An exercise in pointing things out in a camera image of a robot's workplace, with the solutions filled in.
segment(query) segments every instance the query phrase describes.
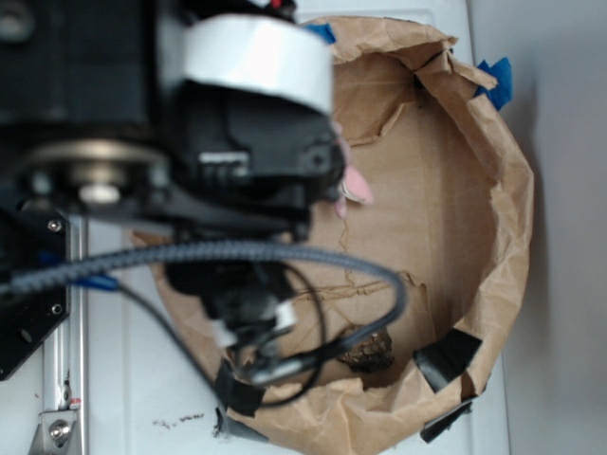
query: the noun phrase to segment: brown paper bag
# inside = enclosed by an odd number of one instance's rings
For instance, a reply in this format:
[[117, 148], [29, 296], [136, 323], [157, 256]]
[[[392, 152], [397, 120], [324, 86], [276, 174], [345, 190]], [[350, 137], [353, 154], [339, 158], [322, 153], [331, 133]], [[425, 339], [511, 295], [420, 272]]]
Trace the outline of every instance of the brown paper bag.
[[[521, 308], [531, 236], [533, 175], [511, 133], [478, 85], [496, 81], [458, 62], [455, 39], [391, 19], [330, 17], [337, 42], [335, 118], [353, 146], [354, 164], [375, 194], [345, 222], [318, 205], [310, 244], [390, 266], [408, 284], [403, 318], [389, 327], [395, 362], [356, 374], [332, 361], [320, 386], [280, 409], [229, 416], [271, 443], [305, 454], [376, 454], [479, 395]], [[330, 335], [364, 324], [392, 304], [382, 283], [350, 271], [305, 266], [318, 286]], [[207, 371], [221, 353], [195, 298], [156, 283], [179, 331]], [[306, 295], [284, 354], [318, 343]], [[456, 328], [482, 341], [467, 370], [438, 392], [413, 352]], [[285, 398], [300, 384], [272, 387]]]

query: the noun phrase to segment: black cable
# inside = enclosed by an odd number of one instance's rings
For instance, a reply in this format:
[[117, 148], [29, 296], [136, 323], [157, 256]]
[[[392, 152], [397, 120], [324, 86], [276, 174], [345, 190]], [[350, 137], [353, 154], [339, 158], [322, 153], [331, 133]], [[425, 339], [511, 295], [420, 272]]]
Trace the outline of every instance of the black cable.
[[118, 268], [150, 263], [186, 263], [192, 261], [281, 262], [304, 261], [356, 270], [389, 283], [395, 290], [394, 307], [385, 315], [358, 329], [348, 337], [338, 338], [314, 353], [297, 355], [294, 362], [312, 368], [317, 355], [335, 356], [351, 349], [373, 332], [397, 320], [405, 311], [407, 291], [400, 277], [380, 265], [344, 254], [317, 248], [255, 241], [201, 241], [187, 244], [150, 246], [118, 253], [104, 254], [81, 261], [56, 265], [43, 270], [15, 274], [9, 283], [0, 285], [0, 296], [31, 294], [68, 285], [82, 278], [99, 275]]
[[[320, 330], [321, 346], [322, 346], [323, 344], [326, 343], [326, 340], [327, 340], [327, 327], [326, 327], [326, 321], [324, 319], [324, 313], [322, 311], [321, 300], [320, 300], [318, 294], [316, 293], [316, 291], [314, 290], [312, 283], [301, 271], [299, 271], [297, 268], [295, 268], [294, 266], [289, 265], [289, 264], [286, 264], [285, 267], [289, 271], [291, 271], [297, 277], [298, 280], [300, 280], [303, 283], [306, 290], [312, 296], [312, 300], [314, 301], [314, 306], [319, 315], [319, 323], [321, 326], [321, 330]], [[166, 318], [164, 318], [164, 316], [154, 307], [154, 305], [151, 302], [149, 302], [147, 299], [142, 297], [140, 294], [135, 292], [133, 289], [131, 289], [130, 287], [126, 286], [123, 283], [119, 283], [116, 290], [121, 292], [124, 296], [131, 299], [141, 309], [143, 309], [145, 312], [147, 312], [148, 315], [150, 315], [158, 323], [158, 325], [160, 325], [160, 327], [164, 330], [164, 332], [171, 338], [171, 340], [173, 341], [173, 343], [175, 344], [177, 349], [182, 354], [184, 354], [185, 357], [188, 359], [188, 361], [192, 364], [192, 366], [194, 367], [194, 369], [196, 370], [198, 375], [200, 375], [200, 377], [202, 378], [203, 382], [205, 382], [206, 385], [213, 391], [217, 400], [219, 400], [220, 402], [223, 402], [221, 400], [221, 398], [219, 397], [219, 395], [216, 393], [213, 381], [211, 380], [211, 378], [209, 377], [207, 372], [205, 372], [205, 370], [202, 368], [202, 366], [200, 366], [200, 364], [198, 363], [196, 358], [193, 356], [190, 349], [188, 349], [186, 344], [181, 340], [181, 338], [175, 332], [173, 327], [171, 327], [169, 322], [167, 322]], [[325, 359], [321, 358], [320, 356], [318, 357], [317, 365], [316, 365], [314, 372], [310, 375], [310, 378], [305, 382], [305, 384], [303, 384], [302, 388], [297, 393], [294, 393], [293, 395], [291, 395], [288, 398], [285, 398], [283, 400], [270, 402], [270, 403], [262, 403], [260, 405], [260, 408], [279, 408], [281, 406], [285, 406], [289, 403], [292, 403], [295, 400], [304, 396], [306, 393], [308, 393], [310, 391], [310, 389], [312, 389], [316, 385], [319, 378], [321, 377], [322, 366], [324, 364], [324, 361], [325, 361]]]
[[[312, 285], [310, 280], [300, 270], [298, 270], [296, 267], [294, 267], [293, 265], [290, 265], [290, 264], [285, 264], [285, 267], [290, 272], [292, 272], [297, 277], [298, 280], [300, 280], [303, 283], [303, 286], [305, 286], [305, 289], [312, 296], [312, 300], [314, 301], [314, 307], [316, 308], [316, 311], [319, 315], [319, 324], [321, 326], [321, 330], [320, 330], [321, 346], [323, 346], [324, 344], [326, 344], [328, 335], [327, 335], [326, 320], [324, 319], [324, 312], [322, 311], [321, 299], [320, 299], [318, 293], [314, 290], [314, 286]], [[317, 356], [316, 367], [315, 367], [314, 371], [312, 372], [312, 374], [310, 375], [309, 379], [305, 382], [305, 384], [302, 385], [302, 388], [300, 389], [300, 391], [298, 391], [297, 393], [294, 393], [293, 395], [289, 396], [288, 398], [285, 398], [284, 400], [273, 401], [270, 403], [262, 403], [260, 408], [278, 408], [280, 406], [288, 405], [289, 403], [292, 403], [295, 400], [304, 396], [318, 382], [319, 378], [321, 377], [322, 367], [324, 366], [325, 361], [326, 361], [326, 358], [323, 358], [320, 355]]]
[[[133, 289], [121, 282], [118, 284], [116, 290], [121, 292], [124, 296], [128, 297], [134, 303], [136, 303], [139, 308], [143, 309], [148, 315], [152, 317], [152, 319], [154, 319], [158, 323], [158, 325], [160, 325], [162, 330], [164, 330], [164, 332], [171, 338], [171, 340], [179, 349], [179, 351], [186, 356], [186, 358], [192, 364], [198, 375], [202, 378], [203, 382], [205, 382], [207, 386], [213, 391], [213, 393], [215, 393], [215, 386], [207, 372], [205, 372], [204, 368], [200, 366], [196, 358], [193, 356], [192, 352], [181, 340], [181, 338], [175, 332], [173, 327], [171, 327], [171, 324], [167, 322], [167, 319], [154, 307], [154, 305], [147, 299], [142, 297], [140, 294], [135, 292]], [[220, 403], [222, 402], [221, 398], [219, 397], [219, 395], [217, 395], [217, 393], [215, 393], [215, 397], [217, 398], [217, 400], [219, 400]]]

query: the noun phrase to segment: metal plate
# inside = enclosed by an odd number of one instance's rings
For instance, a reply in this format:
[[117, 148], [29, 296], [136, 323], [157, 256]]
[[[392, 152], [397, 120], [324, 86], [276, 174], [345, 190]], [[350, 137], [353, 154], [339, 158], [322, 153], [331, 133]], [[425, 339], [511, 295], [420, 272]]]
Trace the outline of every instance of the metal plate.
[[[13, 272], [64, 261], [67, 221], [52, 209], [21, 207], [22, 200], [15, 190], [0, 190], [0, 261], [10, 258], [0, 267]], [[65, 289], [0, 300], [0, 380], [9, 379], [69, 311]]]

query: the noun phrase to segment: white surface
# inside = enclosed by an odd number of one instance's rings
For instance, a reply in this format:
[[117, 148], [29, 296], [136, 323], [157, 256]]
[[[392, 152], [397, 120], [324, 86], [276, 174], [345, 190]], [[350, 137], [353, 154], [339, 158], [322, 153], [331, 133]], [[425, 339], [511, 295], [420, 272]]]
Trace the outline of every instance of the white surface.
[[392, 17], [428, 24], [459, 38], [455, 56], [472, 63], [466, 0], [299, 0], [297, 17], [304, 22], [319, 16]]
[[513, 455], [607, 452], [607, 2], [471, 0], [475, 56], [507, 56], [504, 117], [537, 175], [523, 312], [504, 354]]
[[333, 113], [331, 52], [319, 36], [284, 21], [228, 14], [190, 27], [185, 75]]
[[27, 454], [43, 411], [42, 350], [0, 382], [0, 455]]

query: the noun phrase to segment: blue tape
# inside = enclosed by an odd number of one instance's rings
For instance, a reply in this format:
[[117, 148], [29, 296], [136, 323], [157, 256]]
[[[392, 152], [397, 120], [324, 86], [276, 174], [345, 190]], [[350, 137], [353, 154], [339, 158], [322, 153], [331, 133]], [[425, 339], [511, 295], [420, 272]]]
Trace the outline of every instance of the blue tape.
[[307, 28], [311, 32], [319, 35], [321, 38], [324, 39], [324, 41], [328, 45], [332, 45], [337, 42], [337, 38], [333, 34], [333, 28], [331, 28], [331, 24], [308, 24], [307, 26], [304, 26], [304, 28]]
[[512, 88], [512, 66], [508, 58], [503, 58], [494, 66], [483, 60], [478, 65], [479, 69], [482, 69], [486, 73], [497, 79], [498, 85], [492, 90], [487, 90], [485, 87], [478, 87], [475, 97], [479, 95], [487, 95], [487, 98], [493, 103], [495, 109], [498, 111], [505, 105], [512, 101], [513, 88]]

